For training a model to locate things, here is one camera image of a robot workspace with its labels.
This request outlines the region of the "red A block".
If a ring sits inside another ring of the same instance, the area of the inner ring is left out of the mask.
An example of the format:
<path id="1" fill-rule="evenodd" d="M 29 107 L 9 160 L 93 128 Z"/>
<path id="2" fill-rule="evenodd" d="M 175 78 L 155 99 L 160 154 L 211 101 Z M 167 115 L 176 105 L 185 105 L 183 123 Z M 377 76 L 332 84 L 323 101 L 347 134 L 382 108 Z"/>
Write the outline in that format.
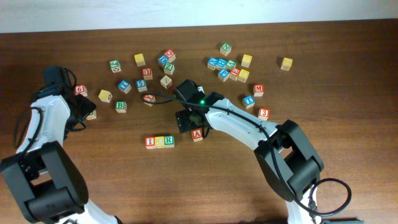
<path id="1" fill-rule="evenodd" d="M 191 131 L 192 139 L 194 142 L 203 140 L 203 131 L 202 128 L 194 129 Z"/>

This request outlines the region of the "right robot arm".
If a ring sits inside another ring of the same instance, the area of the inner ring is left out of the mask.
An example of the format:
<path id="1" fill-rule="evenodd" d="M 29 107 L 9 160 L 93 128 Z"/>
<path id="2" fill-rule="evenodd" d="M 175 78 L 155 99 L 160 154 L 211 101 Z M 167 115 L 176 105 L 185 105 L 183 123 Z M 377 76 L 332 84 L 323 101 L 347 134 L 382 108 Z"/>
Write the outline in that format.
<path id="1" fill-rule="evenodd" d="M 242 142 L 254 151 L 272 190 L 285 200 L 288 222 L 321 222 L 315 214 L 315 184 L 324 164 L 297 123 L 259 119 L 217 92 L 205 94 L 191 80 L 179 84 L 173 93 L 184 107 L 176 114 L 180 132 L 209 128 Z"/>

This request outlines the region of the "red I block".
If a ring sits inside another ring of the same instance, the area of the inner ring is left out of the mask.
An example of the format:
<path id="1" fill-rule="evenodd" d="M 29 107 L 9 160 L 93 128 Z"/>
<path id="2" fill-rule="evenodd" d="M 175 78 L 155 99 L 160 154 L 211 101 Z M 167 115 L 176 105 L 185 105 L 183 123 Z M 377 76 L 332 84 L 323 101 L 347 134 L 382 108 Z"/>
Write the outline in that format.
<path id="1" fill-rule="evenodd" d="M 145 145 L 147 149 L 155 149 L 155 137 L 146 137 Z"/>

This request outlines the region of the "yellow C block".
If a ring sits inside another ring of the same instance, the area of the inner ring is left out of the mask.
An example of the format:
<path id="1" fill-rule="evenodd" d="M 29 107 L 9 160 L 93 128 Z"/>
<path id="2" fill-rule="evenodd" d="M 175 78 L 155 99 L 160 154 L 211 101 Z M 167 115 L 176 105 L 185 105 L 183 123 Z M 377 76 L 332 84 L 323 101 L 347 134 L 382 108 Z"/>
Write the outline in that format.
<path id="1" fill-rule="evenodd" d="M 163 136 L 155 137 L 155 147 L 156 148 L 164 148 L 165 147 L 165 138 Z"/>

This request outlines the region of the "green R block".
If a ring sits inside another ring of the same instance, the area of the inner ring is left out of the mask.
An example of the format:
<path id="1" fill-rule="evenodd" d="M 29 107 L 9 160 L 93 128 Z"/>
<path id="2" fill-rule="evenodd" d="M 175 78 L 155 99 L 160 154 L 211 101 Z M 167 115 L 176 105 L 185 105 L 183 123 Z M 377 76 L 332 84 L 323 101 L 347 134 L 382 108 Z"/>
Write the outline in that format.
<path id="1" fill-rule="evenodd" d="M 175 147 L 174 136 L 165 136 L 164 140 L 165 140 L 165 142 L 164 142 L 165 147 Z"/>

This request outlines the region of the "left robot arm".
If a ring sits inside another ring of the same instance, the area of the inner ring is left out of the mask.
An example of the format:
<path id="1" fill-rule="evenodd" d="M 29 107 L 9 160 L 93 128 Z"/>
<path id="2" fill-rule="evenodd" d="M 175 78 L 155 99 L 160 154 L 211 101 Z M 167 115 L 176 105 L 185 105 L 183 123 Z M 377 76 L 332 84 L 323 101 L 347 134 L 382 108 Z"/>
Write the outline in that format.
<path id="1" fill-rule="evenodd" d="M 96 105 L 75 94 L 75 74 L 53 66 L 43 71 L 45 86 L 32 95 L 31 114 L 16 154 L 1 161 L 4 177 L 18 207 L 29 223 L 112 223 L 108 215 L 89 199 L 86 182 L 63 148 L 68 133 L 86 128 L 84 120 Z"/>

